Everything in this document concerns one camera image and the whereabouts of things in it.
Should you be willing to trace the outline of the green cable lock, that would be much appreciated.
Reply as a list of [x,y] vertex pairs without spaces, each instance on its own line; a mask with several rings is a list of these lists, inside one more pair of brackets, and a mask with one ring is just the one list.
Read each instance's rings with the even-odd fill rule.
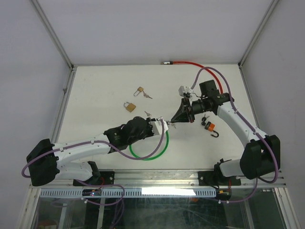
[[[165,136],[166,136],[166,142],[165,142],[165,145],[164,145],[163,150],[162,150],[159,154],[157,154],[157,155],[151,156],[151,157],[149,157],[149,158],[145,158],[144,161],[155,160],[155,159],[161,157],[161,156],[166,152],[166,150],[167,150],[167,148],[168,148],[168,146],[169,146],[169,142],[170,142],[170,136],[169,136],[168,130],[165,131]],[[135,158],[139,158],[139,156],[136,155],[136,154],[134,153],[134,151],[133,151],[133,149],[132,149],[132,146],[129,146],[129,151],[130,151],[130,153],[131,153]]]

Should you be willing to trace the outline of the orange black padlock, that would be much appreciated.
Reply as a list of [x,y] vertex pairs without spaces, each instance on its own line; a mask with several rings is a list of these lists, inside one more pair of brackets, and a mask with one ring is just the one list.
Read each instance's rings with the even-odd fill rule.
[[215,131],[215,124],[211,123],[210,121],[208,121],[206,123],[206,125],[204,126],[205,130],[211,132],[210,136],[214,137],[214,138],[218,138],[219,137],[219,133],[217,131]]

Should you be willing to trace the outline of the large brass padlock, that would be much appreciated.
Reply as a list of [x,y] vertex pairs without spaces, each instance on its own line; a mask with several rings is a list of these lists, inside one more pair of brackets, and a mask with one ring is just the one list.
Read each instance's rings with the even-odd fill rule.
[[128,112],[133,112],[136,108],[136,105],[134,105],[133,103],[129,103],[129,102],[125,102],[123,104],[124,108],[128,111]]

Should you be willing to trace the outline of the small padlock silver keys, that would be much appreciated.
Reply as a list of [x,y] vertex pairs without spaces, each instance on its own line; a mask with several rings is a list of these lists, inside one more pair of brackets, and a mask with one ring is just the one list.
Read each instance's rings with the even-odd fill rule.
[[145,93],[145,92],[143,92],[143,96],[145,97],[145,98],[150,98],[150,99],[152,99],[152,97],[150,97],[147,93]]

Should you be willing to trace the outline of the small brass padlock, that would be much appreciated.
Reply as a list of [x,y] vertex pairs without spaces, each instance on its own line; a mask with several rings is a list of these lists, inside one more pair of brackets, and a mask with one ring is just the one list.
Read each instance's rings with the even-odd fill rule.
[[138,96],[140,93],[143,92],[143,88],[142,87],[138,87],[137,90],[134,92],[133,96]]

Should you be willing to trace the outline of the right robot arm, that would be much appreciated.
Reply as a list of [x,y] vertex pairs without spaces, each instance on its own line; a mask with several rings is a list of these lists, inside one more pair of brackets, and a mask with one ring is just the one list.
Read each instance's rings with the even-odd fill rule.
[[262,179],[263,175],[273,172],[274,178],[270,182],[274,183],[280,168],[279,138],[253,126],[238,111],[231,94],[220,93],[213,80],[201,83],[200,90],[200,98],[194,101],[192,88],[179,88],[181,104],[171,123],[193,123],[195,115],[213,112],[231,128],[244,147],[240,159],[221,160],[214,165],[214,182],[223,185],[234,176]]

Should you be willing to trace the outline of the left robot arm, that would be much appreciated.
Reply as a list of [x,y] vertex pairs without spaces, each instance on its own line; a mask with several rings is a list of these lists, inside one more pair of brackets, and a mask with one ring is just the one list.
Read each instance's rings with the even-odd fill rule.
[[167,124],[162,119],[135,117],[118,127],[104,131],[87,140],[53,144],[50,139],[41,140],[26,157],[28,178],[35,187],[54,180],[73,179],[96,185],[100,180],[95,162],[80,162],[94,155],[121,153],[133,143],[155,135],[164,136]]

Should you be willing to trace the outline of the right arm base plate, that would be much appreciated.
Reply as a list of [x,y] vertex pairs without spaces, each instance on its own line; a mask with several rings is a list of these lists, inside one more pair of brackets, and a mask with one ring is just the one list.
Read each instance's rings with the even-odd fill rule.
[[214,171],[198,171],[199,186],[240,186],[241,180],[236,177],[224,177]]

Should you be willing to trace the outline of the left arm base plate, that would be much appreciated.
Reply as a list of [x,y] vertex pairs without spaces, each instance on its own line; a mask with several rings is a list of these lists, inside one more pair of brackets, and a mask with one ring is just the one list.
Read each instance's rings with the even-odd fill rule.
[[84,183],[89,185],[110,185],[114,184],[115,180],[115,172],[114,171],[106,171],[106,170],[100,170],[100,175],[97,177],[91,177],[88,180],[85,180]]

